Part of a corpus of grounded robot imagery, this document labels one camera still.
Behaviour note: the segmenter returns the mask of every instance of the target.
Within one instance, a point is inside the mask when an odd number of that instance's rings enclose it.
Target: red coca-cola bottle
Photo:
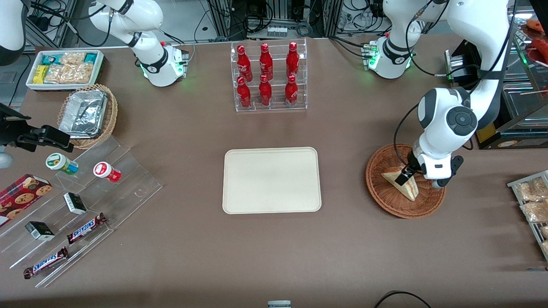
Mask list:
[[[261,65],[261,74],[265,74],[268,80],[272,80],[274,78],[274,68],[272,66],[272,55],[269,52],[269,45],[267,43],[261,44],[259,63]]]
[[[240,75],[246,79],[246,82],[253,80],[253,74],[251,73],[251,61],[246,55],[246,48],[243,45],[239,45],[238,48],[238,70]]]
[[[295,83],[295,74],[289,75],[287,78],[288,83],[286,84],[286,105],[290,108],[295,107],[297,104],[297,91],[299,88]]]
[[[272,100],[272,86],[270,85],[266,74],[261,75],[259,92],[261,94],[261,104],[266,107],[270,106],[270,101]]]
[[[291,74],[297,76],[297,73],[299,72],[299,54],[297,54],[297,43],[295,42],[289,43],[289,53],[287,54],[286,65],[287,77],[289,78]]]
[[[249,87],[246,85],[246,81],[242,76],[238,76],[237,82],[238,88],[236,91],[238,92],[240,104],[242,105],[242,108],[249,109],[251,108],[251,91],[249,91]]]

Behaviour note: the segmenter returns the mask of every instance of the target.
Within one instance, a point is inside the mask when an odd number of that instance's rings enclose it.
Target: green and white container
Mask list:
[[[60,170],[66,174],[74,174],[78,171],[78,163],[68,159],[61,153],[53,153],[45,159],[45,165],[51,170]]]

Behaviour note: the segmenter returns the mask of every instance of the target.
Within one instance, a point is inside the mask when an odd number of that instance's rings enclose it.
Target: snickers bar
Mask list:
[[[90,233],[93,229],[97,228],[99,225],[106,221],[103,213],[97,215],[93,220],[87,224],[81,226],[78,230],[74,231],[72,234],[67,235],[68,243],[72,244],[80,238],[84,237],[86,234]]]
[[[55,262],[61,260],[61,259],[68,259],[69,258],[69,252],[67,251],[66,247],[61,248],[59,252],[56,254],[50,256],[49,258],[42,260],[42,262],[36,264],[33,267],[28,267],[23,272],[23,276],[25,276],[25,279],[30,279],[32,276],[38,274],[41,270],[50,267]]]

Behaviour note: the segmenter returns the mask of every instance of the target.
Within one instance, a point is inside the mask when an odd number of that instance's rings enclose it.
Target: small black box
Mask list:
[[[25,228],[35,239],[49,241],[55,237],[53,232],[48,228],[48,225],[40,221],[29,221]]]
[[[78,215],[83,215],[86,212],[84,202],[82,202],[82,199],[80,196],[73,192],[68,192],[64,196],[65,203],[68,206],[68,210],[71,211],[71,213],[75,213]]]

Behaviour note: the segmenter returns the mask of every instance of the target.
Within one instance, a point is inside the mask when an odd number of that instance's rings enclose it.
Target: cookie box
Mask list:
[[[21,214],[50,190],[52,186],[48,181],[25,174],[8,188],[0,191],[0,227]]]
[[[66,52],[78,52],[78,53],[87,53],[87,54],[96,54],[93,64],[93,70],[91,77],[88,83],[34,83],[33,79],[36,74],[37,69],[44,63],[44,58],[52,54],[63,54]],[[28,74],[26,85],[29,89],[35,91],[64,91],[64,90],[74,90],[79,88],[84,88],[88,85],[93,85],[99,77],[99,72],[101,70],[101,65],[103,62],[104,56],[103,53],[97,49],[60,49],[60,50],[47,50],[43,52],[38,52],[34,63],[32,64],[30,73]]]

